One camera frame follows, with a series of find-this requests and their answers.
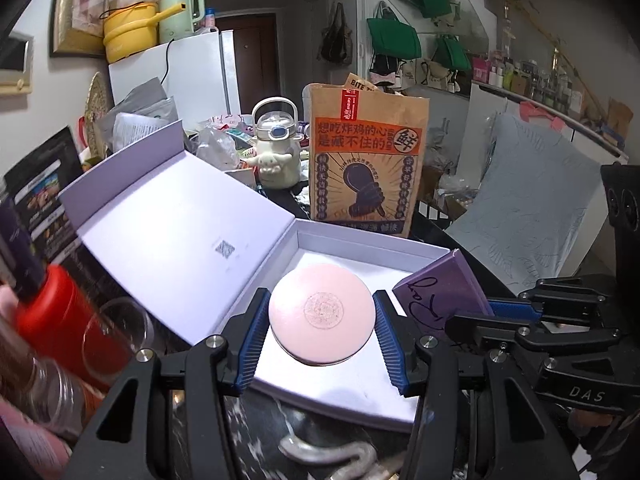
white refrigerator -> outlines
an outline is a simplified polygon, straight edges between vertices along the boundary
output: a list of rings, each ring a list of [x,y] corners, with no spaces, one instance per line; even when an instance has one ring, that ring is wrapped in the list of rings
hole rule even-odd
[[[162,86],[187,130],[216,115],[240,113],[232,30],[155,46],[110,64],[109,76],[116,104],[136,86],[164,78]]]

gold picture frame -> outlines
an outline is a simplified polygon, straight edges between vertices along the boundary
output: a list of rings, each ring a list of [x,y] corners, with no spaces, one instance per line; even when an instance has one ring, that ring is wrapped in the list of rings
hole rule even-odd
[[[49,56],[104,57],[102,20],[109,0],[54,0]]]

round pink lid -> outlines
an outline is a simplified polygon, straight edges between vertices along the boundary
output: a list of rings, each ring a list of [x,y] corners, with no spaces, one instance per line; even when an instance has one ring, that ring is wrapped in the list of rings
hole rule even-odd
[[[315,264],[286,274],[269,301],[278,343],[298,361],[330,365],[354,355],[376,322],[371,293],[342,267]]]

green pitcher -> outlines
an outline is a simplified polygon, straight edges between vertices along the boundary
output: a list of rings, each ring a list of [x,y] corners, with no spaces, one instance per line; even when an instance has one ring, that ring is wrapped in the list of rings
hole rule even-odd
[[[158,0],[160,11],[181,3],[187,7],[183,12],[160,22],[160,43],[193,36],[193,25],[204,18],[204,0],[197,0],[195,4],[194,0]],[[197,12],[194,12],[194,6],[197,6]]]

red bottle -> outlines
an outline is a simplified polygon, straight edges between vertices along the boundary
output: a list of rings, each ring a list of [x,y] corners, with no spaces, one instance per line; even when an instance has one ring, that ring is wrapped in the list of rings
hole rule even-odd
[[[34,254],[31,237],[18,222],[11,198],[0,196],[0,274],[20,300],[15,314],[18,334],[39,355],[107,390],[82,360],[82,340],[94,308],[65,269],[57,265],[45,269]],[[126,348],[108,336],[92,341],[92,349],[114,370],[124,368],[130,358]]]

